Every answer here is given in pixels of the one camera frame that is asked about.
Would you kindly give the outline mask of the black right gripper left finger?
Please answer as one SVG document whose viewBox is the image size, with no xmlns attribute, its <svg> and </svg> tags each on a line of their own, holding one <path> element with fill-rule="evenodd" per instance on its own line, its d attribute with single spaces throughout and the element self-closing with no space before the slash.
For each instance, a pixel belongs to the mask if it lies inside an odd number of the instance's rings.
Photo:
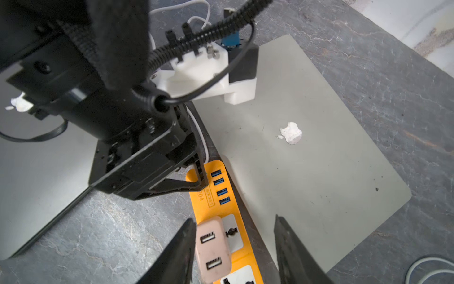
<svg viewBox="0 0 454 284">
<path fill-rule="evenodd" d="M 189 284 L 195 255 L 196 223 L 187 219 L 139 284 Z"/>
</svg>

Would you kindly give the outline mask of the pink usb charger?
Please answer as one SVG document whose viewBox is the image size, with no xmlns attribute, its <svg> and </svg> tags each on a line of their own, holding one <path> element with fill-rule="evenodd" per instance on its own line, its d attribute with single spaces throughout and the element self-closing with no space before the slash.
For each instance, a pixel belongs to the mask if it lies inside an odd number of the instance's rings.
<svg viewBox="0 0 454 284">
<path fill-rule="evenodd" d="M 197 225 L 195 252 L 204 284 L 212 284 L 230 274 L 231 251 L 220 217 L 213 217 Z"/>
</svg>

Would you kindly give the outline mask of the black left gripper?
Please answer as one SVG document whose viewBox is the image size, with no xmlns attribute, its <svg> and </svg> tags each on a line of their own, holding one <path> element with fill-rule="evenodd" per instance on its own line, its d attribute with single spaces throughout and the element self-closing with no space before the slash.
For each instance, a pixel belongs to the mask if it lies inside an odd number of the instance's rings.
<svg viewBox="0 0 454 284">
<path fill-rule="evenodd" d="M 185 105 L 150 117 L 116 143 L 98 141 L 88 185 L 137 201 L 174 192 L 199 192 L 209 184 L 201 144 Z"/>
</svg>

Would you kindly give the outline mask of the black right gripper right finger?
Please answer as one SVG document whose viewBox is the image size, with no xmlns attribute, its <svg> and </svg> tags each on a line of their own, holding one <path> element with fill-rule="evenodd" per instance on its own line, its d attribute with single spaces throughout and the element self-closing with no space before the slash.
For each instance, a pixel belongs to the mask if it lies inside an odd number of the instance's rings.
<svg viewBox="0 0 454 284">
<path fill-rule="evenodd" d="M 276 215 L 275 247 L 283 284 L 333 284 L 284 217 Z"/>
</svg>

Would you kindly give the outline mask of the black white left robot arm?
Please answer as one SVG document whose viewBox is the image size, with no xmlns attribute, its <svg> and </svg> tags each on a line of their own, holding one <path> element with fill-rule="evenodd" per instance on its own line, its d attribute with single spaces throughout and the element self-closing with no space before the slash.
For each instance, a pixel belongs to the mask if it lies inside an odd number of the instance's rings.
<svg viewBox="0 0 454 284">
<path fill-rule="evenodd" d="M 1 2 L 1 69 L 21 65 L 8 83 L 31 115 L 64 120 L 34 141 L 75 124 L 98 140 L 89 186 L 134 201 L 208 185 L 186 106 L 150 79 L 190 46 L 171 36 L 151 51 L 148 11 L 148 1 Z"/>
</svg>

